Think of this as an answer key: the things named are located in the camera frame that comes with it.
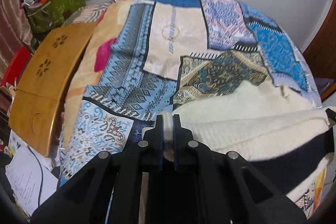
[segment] pink satin curtain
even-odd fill
[[[0,0],[0,78],[21,46],[31,51],[32,33],[20,0]]]

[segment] patchwork blanket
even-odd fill
[[[104,70],[95,72],[98,48],[115,38]],[[62,178],[69,179],[102,150],[121,152],[141,140],[142,130],[163,111],[179,113],[182,126],[213,150],[225,153],[229,147],[247,160],[266,162],[327,131],[320,108],[301,52],[273,19],[247,4],[118,1],[98,23],[67,94]],[[251,125],[251,134],[240,132]],[[320,161],[321,171],[328,152],[283,190],[297,187]],[[292,192],[292,200],[308,186]]]

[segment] patchwork bedsheet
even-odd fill
[[[321,107],[301,52],[273,19],[247,4],[122,0],[101,14],[66,98],[63,181],[98,152],[121,152],[141,140],[163,111],[183,112],[193,103],[206,112],[213,97],[232,109],[231,121],[251,105],[256,111],[247,109],[244,119]],[[104,70],[95,72],[99,47],[115,38]],[[253,92],[265,104],[249,101]],[[277,99],[268,100],[270,93]],[[283,103],[275,104],[280,97]]]

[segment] bed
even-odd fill
[[[97,22],[67,92],[61,185],[98,152],[142,139],[156,115],[212,150],[236,150],[309,217],[332,131],[301,52],[273,19],[235,0],[121,0],[66,24]]]

